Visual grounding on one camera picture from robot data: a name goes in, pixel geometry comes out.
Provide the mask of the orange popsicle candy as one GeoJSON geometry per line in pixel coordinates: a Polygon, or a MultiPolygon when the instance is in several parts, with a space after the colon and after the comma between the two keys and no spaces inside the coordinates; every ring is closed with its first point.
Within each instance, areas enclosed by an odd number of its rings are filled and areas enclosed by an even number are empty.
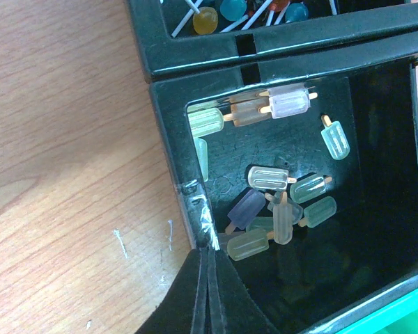
{"type": "Polygon", "coordinates": [[[231,112],[223,115],[225,122],[233,121],[236,127],[251,125],[271,118],[270,113],[261,113],[260,108],[269,106],[268,98],[262,97],[231,105],[231,112]]]}

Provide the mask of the green popsicle candy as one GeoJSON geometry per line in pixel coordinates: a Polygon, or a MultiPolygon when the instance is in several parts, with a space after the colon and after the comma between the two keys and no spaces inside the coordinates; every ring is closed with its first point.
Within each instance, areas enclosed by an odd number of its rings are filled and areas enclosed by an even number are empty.
{"type": "Polygon", "coordinates": [[[274,239],[274,232],[264,229],[250,230],[227,243],[227,253],[234,261],[240,261],[269,249],[269,240],[274,239]]]}

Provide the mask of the teal popsicle candy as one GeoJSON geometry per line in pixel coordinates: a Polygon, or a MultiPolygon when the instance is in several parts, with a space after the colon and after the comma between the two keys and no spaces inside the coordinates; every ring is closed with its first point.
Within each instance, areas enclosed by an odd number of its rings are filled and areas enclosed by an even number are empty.
{"type": "Polygon", "coordinates": [[[345,159],[350,153],[350,145],[341,123],[331,121],[328,115],[322,115],[320,119],[324,126],[321,136],[330,155],[337,161],[345,159]]]}

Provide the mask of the black plastic bin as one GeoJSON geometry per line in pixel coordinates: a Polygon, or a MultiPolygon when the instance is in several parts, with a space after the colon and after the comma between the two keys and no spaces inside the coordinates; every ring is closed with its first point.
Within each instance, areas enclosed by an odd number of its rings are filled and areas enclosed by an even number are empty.
{"type": "Polygon", "coordinates": [[[248,1],[198,35],[191,7],[129,1],[173,185],[192,250],[224,251],[277,333],[339,333],[418,289],[418,3],[292,1],[277,18],[248,1]],[[231,105],[306,88],[305,112],[236,127],[231,105]],[[339,121],[350,153],[334,160],[320,119],[339,121]],[[286,169],[285,191],[250,187],[252,166],[286,169]],[[225,229],[250,189],[266,204],[225,229]],[[227,243],[274,232],[232,260],[227,243]]]}

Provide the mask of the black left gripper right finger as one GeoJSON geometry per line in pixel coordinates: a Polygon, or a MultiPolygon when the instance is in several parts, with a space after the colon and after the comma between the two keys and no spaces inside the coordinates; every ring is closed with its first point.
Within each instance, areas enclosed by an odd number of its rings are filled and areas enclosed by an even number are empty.
{"type": "Polygon", "coordinates": [[[222,250],[208,250],[208,322],[209,333],[278,332],[222,250]]]}

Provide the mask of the clear popsicle candy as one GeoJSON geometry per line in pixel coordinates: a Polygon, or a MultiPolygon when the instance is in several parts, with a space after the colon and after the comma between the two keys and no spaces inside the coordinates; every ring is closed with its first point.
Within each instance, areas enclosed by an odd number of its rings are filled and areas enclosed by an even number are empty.
{"type": "Polygon", "coordinates": [[[247,181],[255,189],[285,191],[288,184],[296,183],[297,179],[290,177],[286,169],[252,166],[247,181]]]}

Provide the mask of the purple popsicle candy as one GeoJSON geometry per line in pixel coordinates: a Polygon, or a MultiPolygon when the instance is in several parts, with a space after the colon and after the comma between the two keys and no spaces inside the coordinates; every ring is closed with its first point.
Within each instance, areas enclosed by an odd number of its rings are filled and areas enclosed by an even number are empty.
{"type": "Polygon", "coordinates": [[[248,190],[227,214],[231,222],[226,227],[225,233],[231,234],[236,228],[245,230],[264,208],[265,204],[266,199],[262,192],[255,189],[248,190]]]}

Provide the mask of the green plastic bin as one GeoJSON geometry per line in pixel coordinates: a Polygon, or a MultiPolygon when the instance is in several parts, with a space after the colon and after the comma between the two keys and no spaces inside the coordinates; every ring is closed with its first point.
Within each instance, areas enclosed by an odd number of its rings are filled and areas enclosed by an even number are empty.
{"type": "Polygon", "coordinates": [[[418,333],[418,289],[339,331],[339,333],[418,333]]]}

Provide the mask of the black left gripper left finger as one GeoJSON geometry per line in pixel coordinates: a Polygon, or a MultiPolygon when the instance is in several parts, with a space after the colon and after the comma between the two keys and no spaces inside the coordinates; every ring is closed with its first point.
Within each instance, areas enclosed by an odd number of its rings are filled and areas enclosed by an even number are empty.
{"type": "Polygon", "coordinates": [[[164,300],[138,333],[205,333],[208,297],[208,250],[187,255],[164,300]]]}

